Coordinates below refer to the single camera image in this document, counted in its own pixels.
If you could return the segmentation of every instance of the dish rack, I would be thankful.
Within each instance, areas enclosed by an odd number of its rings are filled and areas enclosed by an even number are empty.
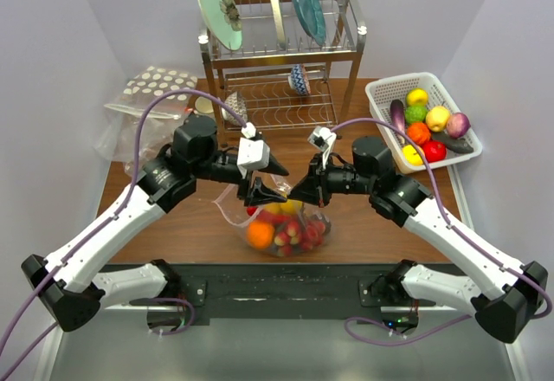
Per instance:
[[[334,126],[348,114],[364,52],[367,28],[358,0],[319,0],[326,39],[319,46],[300,26],[292,0],[279,0],[287,44],[277,40],[270,0],[235,0],[242,20],[242,47],[232,51],[204,26],[198,37],[209,92],[225,100],[239,91],[248,121],[259,130]],[[333,62],[348,61],[350,73],[340,114],[329,88]],[[288,85],[294,64],[306,65],[312,94],[300,97]],[[214,111],[219,141],[240,132]]]

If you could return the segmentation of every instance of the white basket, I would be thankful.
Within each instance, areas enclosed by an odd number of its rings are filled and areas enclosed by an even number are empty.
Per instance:
[[[436,76],[429,72],[420,72],[383,78],[379,81],[367,84],[365,86],[365,93],[370,99],[370,112],[373,118],[390,123],[390,102],[393,100],[400,100],[405,104],[406,95],[414,88],[422,88],[427,91],[429,97],[427,109],[436,106],[445,106],[450,113],[458,113],[460,111]],[[402,145],[392,130],[380,125],[377,125],[377,128],[383,135],[387,146],[391,149],[392,156],[398,165],[398,169],[402,173],[408,174],[414,171],[423,171],[425,169],[424,165],[415,166],[408,163],[408,160],[406,160],[402,153]],[[458,154],[448,150],[446,158],[440,162],[431,163],[431,168],[436,169],[437,167],[465,162],[470,158],[479,156],[483,151],[483,146],[479,139],[477,139],[473,128],[467,131],[464,139],[473,147],[473,152]]]

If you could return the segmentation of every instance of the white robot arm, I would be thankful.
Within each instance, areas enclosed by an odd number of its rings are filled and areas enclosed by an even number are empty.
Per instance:
[[[308,141],[320,153],[314,155],[308,173],[288,196],[326,206],[333,193],[368,195],[379,215],[431,243],[466,275],[439,273],[402,261],[368,287],[372,294],[392,301],[410,297],[453,307],[474,316],[494,338],[513,342],[543,301],[526,280],[545,288],[547,271],[537,262],[524,265],[496,249],[445,210],[450,222],[446,223],[431,192],[395,172],[390,149],[380,138],[356,139],[353,163],[339,158],[342,165],[335,165],[334,135],[324,127],[314,130]],[[518,278],[510,270],[524,277]]]
[[[85,325],[101,308],[154,297],[175,298],[181,294],[181,278],[169,264],[156,260],[140,268],[101,273],[107,262],[142,229],[157,221],[196,191],[196,180],[205,179],[238,185],[237,197],[245,205],[285,202],[268,189],[252,171],[288,175],[270,154],[269,147],[247,123],[242,130],[238,154],[217,150],[216,123],[208,117],[190,116],[174,134],[171,145],[148,162],[131,190],[121,196],[71,242],[42,258],[31,255],[22,264],[31,285],[37,287],[45,275],[60,268],[39,294],[42,303],[68,332]],[[111,219],[73,256],[68,252],[84,236]]]

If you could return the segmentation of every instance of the gray floor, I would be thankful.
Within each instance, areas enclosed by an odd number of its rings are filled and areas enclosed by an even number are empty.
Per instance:
[[[417,332],[458,314],[422,311]],[[368,325],[357,332],[386,333]],[[341,321],[212,320],[159,339],[145,311],[104,311],[66,333],[54,381],[96,380],[513,380],[505,347],[466,320],[412,345],[382,348],[350,338]]]

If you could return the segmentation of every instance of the blue plate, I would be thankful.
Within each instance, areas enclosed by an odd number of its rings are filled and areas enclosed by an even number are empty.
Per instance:
[[[302,29],[319,46],[323,46],[327,34],[325,31],[325,18],[323,17],[319,0],[293,0],[293,4]]]

